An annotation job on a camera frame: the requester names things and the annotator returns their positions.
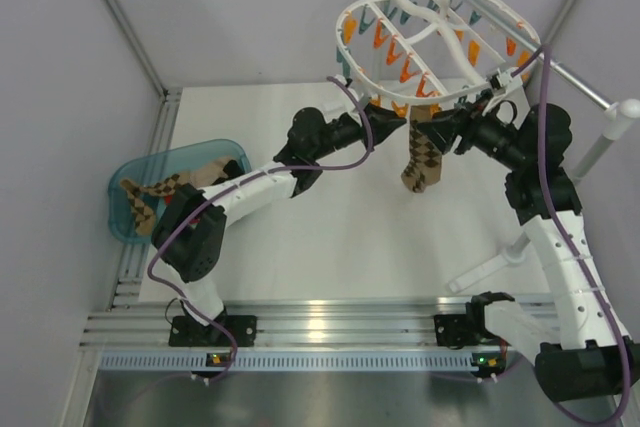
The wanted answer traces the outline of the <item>white round clip hanger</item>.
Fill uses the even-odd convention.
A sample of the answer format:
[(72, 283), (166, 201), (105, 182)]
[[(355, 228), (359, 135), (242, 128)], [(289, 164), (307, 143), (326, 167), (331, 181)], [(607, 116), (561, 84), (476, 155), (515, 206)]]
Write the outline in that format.
[(389, 109), (473, 100), (498, 69), (515, 68), (523, 85), (536, 49), (468, 0), (358, 0), (338, 15), (335, 42), (342, 75)]

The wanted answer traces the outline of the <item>teal plastic basket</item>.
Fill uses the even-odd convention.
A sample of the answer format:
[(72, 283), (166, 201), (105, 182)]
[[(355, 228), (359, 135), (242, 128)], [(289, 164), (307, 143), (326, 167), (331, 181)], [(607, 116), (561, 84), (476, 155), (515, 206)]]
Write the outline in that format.
[[(151, 234), (139, 236), (135, 232), (129, 202), (124, 190), (119, 186), (122, 179), (129, 178), (140, 185), (153, 185), (174, 173), (189, 171), (191, 174), (193, 170), (220, 157), (234, 158), (243, 167), (245, 173), (251, 170), (251, 164), (244, 149), (238, 143), (228, 139), (214, 139), (191, 144), (125, 163), (113, 174), (107, 189), (109, 196), (108, 226), (111, 234), (119, 241), (128, 244), (148, 244), (151, 239)], [(155, 226), (172, 197), (166, 199), (145, 197), (145, 200), (156, 210)]]

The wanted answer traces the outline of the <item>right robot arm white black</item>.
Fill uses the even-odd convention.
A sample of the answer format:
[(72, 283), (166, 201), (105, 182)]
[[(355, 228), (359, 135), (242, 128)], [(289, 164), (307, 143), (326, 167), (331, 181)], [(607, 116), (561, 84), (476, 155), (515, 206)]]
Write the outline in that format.
[(478, 102), (438, 112), (416, 129), (441, 153), (472, 148), (508, 169), (505, 193), (553, 296), (558, 331), (546, 328), (506, 293), (475, 295), (466, 329), (478, 343), (501, 339), (534, 367), (553, 402), (622, 396), (639, 379), (639, 345), (617, 319), (584, 235), (582, 205), (562, 167), (572, 142), (561, 107), (535, 105), (520, 126)]

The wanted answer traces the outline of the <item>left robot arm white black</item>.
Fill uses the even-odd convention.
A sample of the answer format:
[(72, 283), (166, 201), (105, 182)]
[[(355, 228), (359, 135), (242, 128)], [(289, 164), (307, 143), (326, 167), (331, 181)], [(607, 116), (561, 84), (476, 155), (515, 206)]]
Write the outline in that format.
[(356, 109), (356, 115), (328, 121), (319, 109), (303, 108), (271, 162), (212, 187), (187, 184), (174, 193), (152, 233), (155, 258), (168, 266), (169, 275), (149, 277), (177, 293), (201, 342), (217, 343), (226, 331), (226, 309), (212, 278), (226, 229), (275, 201), (306, 192), (325, 169), (321, 159), (357, 143), (370, 154), (406, 122), (373, 104)]

